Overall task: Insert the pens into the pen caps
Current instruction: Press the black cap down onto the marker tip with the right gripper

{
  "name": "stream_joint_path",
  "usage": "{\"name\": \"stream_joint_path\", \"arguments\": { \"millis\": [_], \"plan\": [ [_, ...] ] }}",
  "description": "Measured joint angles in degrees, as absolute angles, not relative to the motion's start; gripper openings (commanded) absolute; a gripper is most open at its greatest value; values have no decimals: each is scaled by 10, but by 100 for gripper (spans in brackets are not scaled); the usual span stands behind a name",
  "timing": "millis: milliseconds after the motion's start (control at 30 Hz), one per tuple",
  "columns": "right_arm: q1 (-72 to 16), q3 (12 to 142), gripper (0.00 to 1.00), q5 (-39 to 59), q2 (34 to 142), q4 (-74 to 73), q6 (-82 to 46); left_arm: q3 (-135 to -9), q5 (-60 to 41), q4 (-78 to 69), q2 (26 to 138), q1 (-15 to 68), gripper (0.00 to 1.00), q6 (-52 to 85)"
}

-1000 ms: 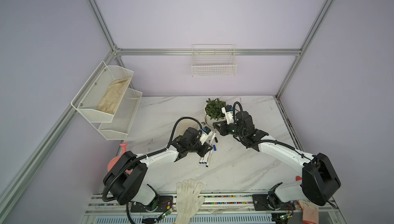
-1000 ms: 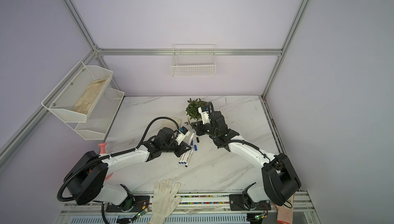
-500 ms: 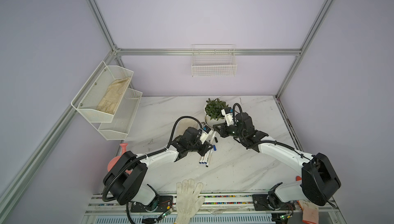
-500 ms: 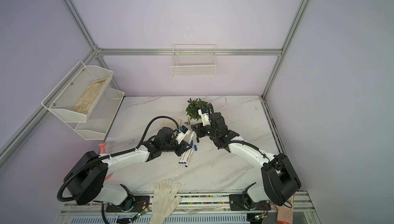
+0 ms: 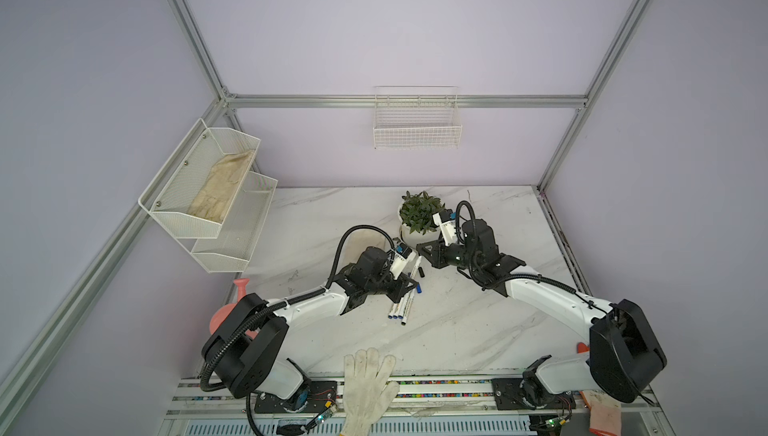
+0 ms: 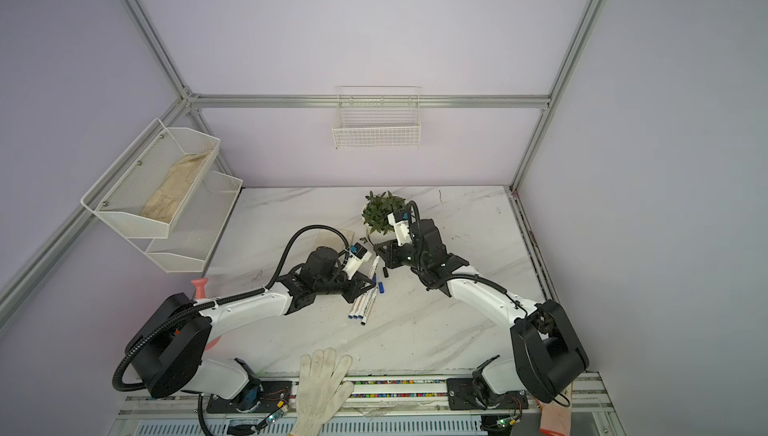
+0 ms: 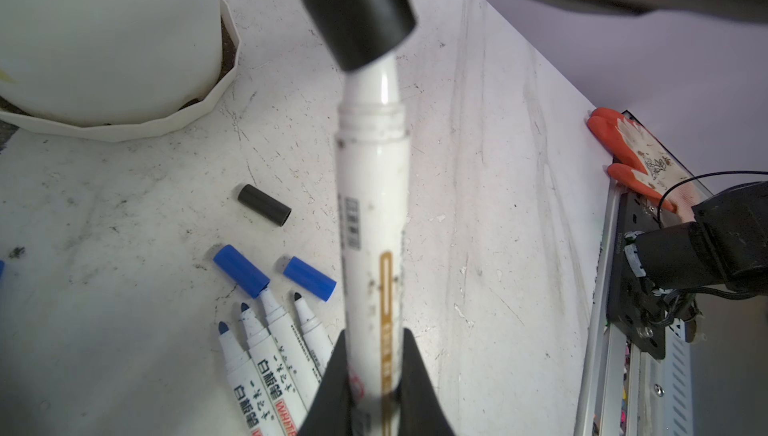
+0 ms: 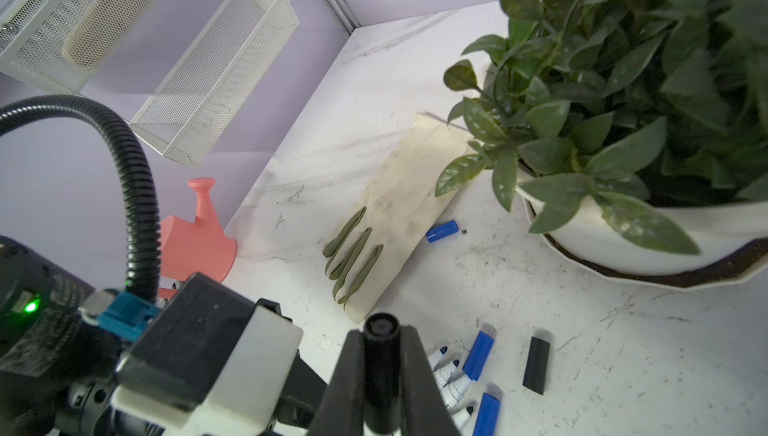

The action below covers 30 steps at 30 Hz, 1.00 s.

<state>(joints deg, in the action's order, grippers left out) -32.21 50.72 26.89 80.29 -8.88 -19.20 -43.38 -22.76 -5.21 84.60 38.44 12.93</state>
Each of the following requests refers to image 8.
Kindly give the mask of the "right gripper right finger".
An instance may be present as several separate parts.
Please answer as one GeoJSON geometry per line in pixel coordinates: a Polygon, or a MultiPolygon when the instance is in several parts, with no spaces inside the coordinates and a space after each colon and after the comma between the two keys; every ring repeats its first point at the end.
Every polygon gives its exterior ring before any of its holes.
{"type": "Polygon", "coordinates": [[[413,326],[401,327],[400,372],[401,434],[459,436],[460,432],[440,396],[421,339],[413,326]]]}

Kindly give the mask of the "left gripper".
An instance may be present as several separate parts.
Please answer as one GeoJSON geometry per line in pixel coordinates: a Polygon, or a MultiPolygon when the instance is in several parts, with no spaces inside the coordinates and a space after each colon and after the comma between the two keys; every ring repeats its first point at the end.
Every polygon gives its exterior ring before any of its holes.
{"type": "Polygon", "coordinates": [[[1,431],[102,435],[126,344],[79,312],[99,292],[21,243],[1,242],[1,431]]]}

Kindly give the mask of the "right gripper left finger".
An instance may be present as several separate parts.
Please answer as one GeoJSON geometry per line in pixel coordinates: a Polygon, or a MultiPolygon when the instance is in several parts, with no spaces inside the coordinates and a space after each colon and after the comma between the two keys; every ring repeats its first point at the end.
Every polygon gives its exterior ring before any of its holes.
{"type": "Polygon", "coordinates": [[[364,434],[364,336],[350,331],[331,381],[308,429],[308,436],[364,434]]]}

